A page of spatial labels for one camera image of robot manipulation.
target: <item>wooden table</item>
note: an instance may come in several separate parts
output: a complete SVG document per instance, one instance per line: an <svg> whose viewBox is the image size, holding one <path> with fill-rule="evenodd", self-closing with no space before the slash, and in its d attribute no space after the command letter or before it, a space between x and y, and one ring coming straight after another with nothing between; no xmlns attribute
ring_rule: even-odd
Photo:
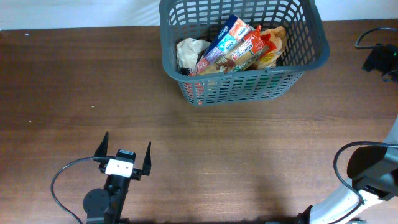
<svg viewBox="0 0 398 224"><path fill-rule="evenodd" d="M274 100L190 106L163 71L158 27L1 31L0 223L76 223L53 201L66 163L152 141L152 173L130 184L134 221L239 221L296 216L337 186L332 160L344 144L382 141L398 112L398 85L361 67L353 44L397 20L325 22L329 61ZM380 32L363 44L398 44ZM354 149L342 155L339 167ZM85 194L106 176L94 162L57 180L61 202L85 220ZM398 200L360 217L395 223Z"/></svg>

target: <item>snack package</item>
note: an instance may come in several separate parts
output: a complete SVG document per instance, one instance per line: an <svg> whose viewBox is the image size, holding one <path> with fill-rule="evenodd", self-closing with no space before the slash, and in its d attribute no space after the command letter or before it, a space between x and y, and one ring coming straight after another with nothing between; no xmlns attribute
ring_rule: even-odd
<svg viewBox="0 0 398 224"><path fill-rule="evenodd" d="M196 69L192 69L189 75L194 76L201 73L203 65L212 65L219 56L228 54L250 31L251 28L245 22L232 14L225 22L224 27L218 32L216 39L211 42L205 51L204 59L206 62L198 62Z"/></svg>
<svg viewBox="0 0 398 224"><path fill-rule="evenodd" d="M207 66L198 75L206 75L216 72L239 72L247 69L262 54L269 51L270 47L261 40L261 26L243 37L240 43L232 51L219 56L214 63Z"/></svg>
<svg viewBox="0 0 398 224"><path fill-rule="evenodd" d="M286 30L282 26L267 29L261 32L261 39L267 42L272 50L261 55L259 60L253 63L251 69L275 68L276 60L282 55L287 45Z"/></svg>

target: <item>black mount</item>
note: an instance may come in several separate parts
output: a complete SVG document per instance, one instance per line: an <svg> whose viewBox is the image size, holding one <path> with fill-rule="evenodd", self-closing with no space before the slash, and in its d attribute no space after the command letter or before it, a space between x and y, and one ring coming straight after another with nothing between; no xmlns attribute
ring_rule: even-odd
<svg viewBox="0 0 398 224"><path fill-rule="evenodd" d="M355 150L347 175L356 190L366 190L388 201L398 196L398 150L367 146Z"/></svg>
<svg viewBox="0 0 398 224"><path fill-rule="evenodd" d="M382 72L384 81L398 82L398 47L387 44L376 44L366 59L362 69L370 72L375 69Z"/></svg>
<svg viewBox="0 0 398 224"><path fill-rule="evenodd" d="M120 149L114 156L107 156L109 133L106 132L102 143L94 153L96 157L107 157L106 161L100 162L98 169L106 172L106 166L110 159L129 162L134 164L136 153ZM130 223L129 219L120 219L124 200L128 193L130 180L140 181L142 175L148 176L151 169L150 143L148 144L142 169L133 168L130 178L120 175L108 175L104 189L93 189L89 191L83 200L83 208L87 213L87 224L122 224Z"/></svg>

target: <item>gray plastic basket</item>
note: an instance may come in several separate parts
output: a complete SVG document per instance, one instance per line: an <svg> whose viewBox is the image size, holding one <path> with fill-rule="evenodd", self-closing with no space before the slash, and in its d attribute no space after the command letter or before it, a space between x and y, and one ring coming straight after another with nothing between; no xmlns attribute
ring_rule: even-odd
<svg viewBox="0 0 398 224"><path fill-rule="evenodd" d="M161 0L160 38L164 70L194 105L275 98L306 70L322 66L329 45L314 0ZM176 45L187 37L211 42L231 14L263 30L285 27L287 46L274 69L188 77L177 66Z"/></svg>

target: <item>white label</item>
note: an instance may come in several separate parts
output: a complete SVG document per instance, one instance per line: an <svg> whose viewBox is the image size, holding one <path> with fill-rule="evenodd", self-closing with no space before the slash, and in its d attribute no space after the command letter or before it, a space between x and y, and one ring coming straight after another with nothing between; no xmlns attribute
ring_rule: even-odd
<svg viewBox="0 0 398 224"><path fill-rule="evenodd" d="M108 164L106 165L105 174L119 175L122 177L130 178L133 167L134 164L132 164L131 162L110 159Z"/></svg>

